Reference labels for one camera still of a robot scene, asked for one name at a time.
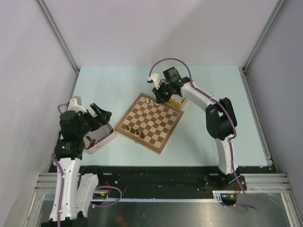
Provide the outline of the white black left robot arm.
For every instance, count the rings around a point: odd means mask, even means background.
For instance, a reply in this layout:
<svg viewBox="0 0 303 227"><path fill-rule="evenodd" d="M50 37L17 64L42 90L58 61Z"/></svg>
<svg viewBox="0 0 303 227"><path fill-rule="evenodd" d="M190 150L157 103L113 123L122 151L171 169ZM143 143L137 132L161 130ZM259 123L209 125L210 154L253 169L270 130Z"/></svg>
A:
<svg viewBox="0 0 303 227"><path fill-rule="evenodd" d="M86 173L84 182L77 183L85 149L84 138L89 132L107 125L112 115L95 103L90 107L94 115L72 104L60 115L61 130L52 154L57 167L55 199L49 220L41 224L43 227L86 227L89 224L88 196L104 185L105 178L99 173Z"/></svg>

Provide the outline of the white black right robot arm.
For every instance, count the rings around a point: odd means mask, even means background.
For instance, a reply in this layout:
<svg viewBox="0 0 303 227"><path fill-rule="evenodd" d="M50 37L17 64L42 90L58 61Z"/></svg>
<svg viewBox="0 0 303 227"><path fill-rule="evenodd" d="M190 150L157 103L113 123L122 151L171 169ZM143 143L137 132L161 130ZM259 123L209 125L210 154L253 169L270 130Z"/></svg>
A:
<svg viewBox="0 0 303 227"><path fill-rule="evenodd" d="M230 99L215 99L200 89L189 77L181 77L176 68L163 71L164 79L159 74L150 73L147 82L153 83L153 93L156 102L166 103L173 95L184 97L198 107L206 115L206 129L215 139L219 157L218 184L224 190L235 185L236 170L238 168L234 159L233 139L236 137L237 120Z"/></svg>

